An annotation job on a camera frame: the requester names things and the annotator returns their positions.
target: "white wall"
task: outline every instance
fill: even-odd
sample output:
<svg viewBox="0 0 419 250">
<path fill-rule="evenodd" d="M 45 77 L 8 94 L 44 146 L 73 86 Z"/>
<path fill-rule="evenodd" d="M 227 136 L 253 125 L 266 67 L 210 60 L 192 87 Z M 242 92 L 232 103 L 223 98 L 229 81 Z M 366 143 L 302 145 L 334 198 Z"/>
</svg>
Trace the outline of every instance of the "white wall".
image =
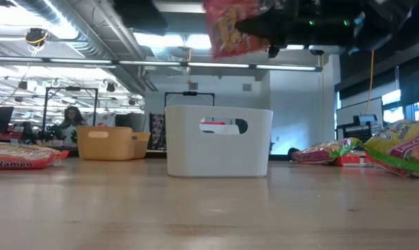
<svg viewBox="0 0 419 250">
<path fill-rule="evenodd" d="M 338 60 L 338 56 L 330 56 L 324 67 L 323 105 L 322 73 L 270 73 L 274 112 L 271 141 L 276 143 L 272 154 L 287 154 L 291 147 L 306 149 L 318 142 L 334 140 L 334 85 L 340 80 Z"/>
<path fill-rule="evenodd" d="M 271 109 L 271 72 L 268 72 L 261 83 L 261 108 Z"/>
<path fill-rule="evenodd" d="M 145 113 L 164 114 L 165 92 L 188 91 L 188 77 L 175 76 L 151 76 L 150 78 L 158 92 L 148 92 L 145 95 Z M 215 94 L 215 105 L 234 108 L 261 108 L 261 82 L 255 81 L 254 77 L 249 76 L 192 76 L 192 82 L 197 82 L 198 92 Z M 252 91 L 243 92 L 243 83 L 251 83 Z M 212 97 L 183 97 L 168 95 L 169 105 L 211 105 Z"/>
<path fill-rule="evenodd" d="M 391 83 L 387 83 L 379 87 L 375 87 L 371 91 L 371 99 L 382 97 L 383 95 L 388 94 L 398 89 L 399 89 L 399 85 L 395 81 Z M 341 101 L 342 101 L 342 107 L 348 107 L 356 103 L 368 101 L 368 90 L 362 93 L 355 94 L 352 97 L 342 99 Z"/>
<path fill-rule="evenodd" d="M 334 85 L 340 81 L 338 56 L 330 56 L 324 67 L 323 105 L 322 74 L 317 72 L 273 71 L 261 82 L 242 76 L 225 76 L 221 79 L 214 76 L 193 76 L 191 79 L 199 83 L 199 92 L 215 93 L 216 106 L 272 110 L 274 118 L 271 138 L 276 143 L 273 154 L 287 154 L 291 147 L 305 149 L 317 142 L 334 140 Z M 165 91 L 182 92 L 188 89 L 187 76 L 151 76 L 151 80 L 160 92 L 146 93 L 147 114 L 164 113 Z M 243 83 L 251 83 L 253 91 L 243 92 Z M 176 97 L 171 103 L 184 104 L 181 101 L 184 100 Z M 201 105 L 203 101 L 189 97 L 186 104 Z"/>
</svg>

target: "ceiling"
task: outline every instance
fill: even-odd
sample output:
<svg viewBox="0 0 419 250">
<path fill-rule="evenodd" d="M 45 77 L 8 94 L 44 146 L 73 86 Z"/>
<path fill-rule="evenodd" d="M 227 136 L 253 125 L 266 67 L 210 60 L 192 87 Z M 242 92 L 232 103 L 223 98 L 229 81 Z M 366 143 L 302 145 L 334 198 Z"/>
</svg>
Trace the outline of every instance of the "ceiling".
<svg viewBox="0 0 419 250">
<path fill-rule="evenodd" d="M 29 46 L 23 34 L 30 28 L 43 28 L 50 31 L 45 45 L 36 53 L 43 58 L 82 58 L 118 60 L 187 60 L 213 62 L 210 49 L 191 49 L 183 47 L 162 48 L 142 46 L 136 40 L 135 31 L 124 27 L 121 18 L 110 3 L 100 0 L 12 0 L 18 7 L 0 6 L 0 56 L 34 56 L 35 47 Z M 207 34 L 206 17 L 198 1 L 155 1 L 163 11 L 169 28 L 167 33 L 179 35 L 184 40 L 191 35 Z M 221 63 L 247 63 L 270 65 L 318 66 L 318 58 L 308 51 L 282 51 L 278 57 L 269 59 L 264 51 L 243 56 L 223 58 Z M 220 81 L 223 77 L 233 82 L 233 76 L 247 77 L 249 82 L 260 81 L 266 74 L 264 70 L 220 69 L 199 67 L 190 70 L 199 81 Z M 187 78 L 188 69 L 182 67 L 139 67 L 134 65 L 110 68 L 90 68 L 83 65 L 27 65 L 26 63 L 0 63 L 0 104 L 19 106 L 20 117 L 37 117 L 40 112 L 32 110 L 44 103 L 44 88 L 50 86 L 81 86 L 99 89 L 99 107 L 129 108 L 121 112 L 142 112 L 146 92 L 169 91 L 164 79 L 175 78 L 177 83 Z M 18 89 L 18 83 L 28 81 L 27 90 Z M 114 83 L 114 93 L 106 91 L 106 85 Z M 212 85 L 212 88 L 226 88 L 229 83 Z M 81 101 L 75 105 L 87 110 L 93 105 L 90 93 L 77 92 Z M 61 90 L 49 100 L 49 106 L 65 107 L 69 93 Z M 127 107 L 128 100 L 134 98 L 137 104 Z M 61 116 L 62 109 L 55 109 L 53 117 Z"/>
</svg>

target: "instant ramen package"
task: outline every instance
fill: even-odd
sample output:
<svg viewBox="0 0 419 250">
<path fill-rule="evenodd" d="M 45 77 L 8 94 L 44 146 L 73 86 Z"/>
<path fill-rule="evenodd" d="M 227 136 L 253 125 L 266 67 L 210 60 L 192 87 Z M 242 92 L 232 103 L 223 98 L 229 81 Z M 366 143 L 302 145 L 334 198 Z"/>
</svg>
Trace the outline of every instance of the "instant ramen package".
<svg viewBox="0 0 419 250">
<path fill-rule="evenodd" d="M 236 22 L 260 13 L 258 0 L 206 0 L 206 23 L 214 59 L 264 50 L 269 42 L 241 33 Z"/>
<path fill-rule="evenodd" d="M 419 122 L 395 122 L 363 146 L 373 165 L 400 176 L 419 176 Z"/>
<path fill-rule="evenodd" d="M 68 154 L 69 151 L 0 142 L 0 169 L 43 169 Z"/>
<path fill-rule="evenodd" d="M 361 145 L 362 142 L 356 138 L 319 143 L 309 149 L 293 153 L 293 159 L 306 164 L 330 163 Z"/>
</svg>

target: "wooden table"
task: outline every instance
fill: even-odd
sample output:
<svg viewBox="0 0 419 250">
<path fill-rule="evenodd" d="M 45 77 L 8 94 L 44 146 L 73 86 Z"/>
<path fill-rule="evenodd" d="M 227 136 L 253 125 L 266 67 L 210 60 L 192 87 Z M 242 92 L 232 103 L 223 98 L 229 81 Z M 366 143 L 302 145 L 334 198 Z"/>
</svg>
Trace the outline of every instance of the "wooden table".
<svg viewBox="0 0 419 250">
<path fill-rule="evenodd" d="M 419 179 L 271 162 L 180 179 L 165 160 L 0 171 L 2 249 L 419 249 Z"/>
</svg>

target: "person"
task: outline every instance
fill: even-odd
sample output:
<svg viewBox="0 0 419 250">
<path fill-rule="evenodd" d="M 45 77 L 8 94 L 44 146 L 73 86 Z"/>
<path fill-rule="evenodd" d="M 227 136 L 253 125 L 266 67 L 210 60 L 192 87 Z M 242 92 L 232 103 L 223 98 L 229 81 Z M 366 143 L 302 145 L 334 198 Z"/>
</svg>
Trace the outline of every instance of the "person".
<svg viewBox="0 0 419 250">
<path fill-rule="evenodd" d="M 291 160 L 294 160 L 293 153 L 298 152 L 298 151 L 300 151 L 300 150 L 299 149 L 296 149 L 296 148 L 290 148 L 288 150 L 288 156 L 290 157 Z"/>
<path fill-rule="evenodd" d="M 70 106 L 65 109 L 64 121 L 60 125 L 61 133 L 63 134 L 63 145 L 65 147 L 76 147 L 76 143 L 72 141 L 72 132 L 76 130 L 76 126 L 85 126 L 81 112 L 77 107 Z"/>
</svg>

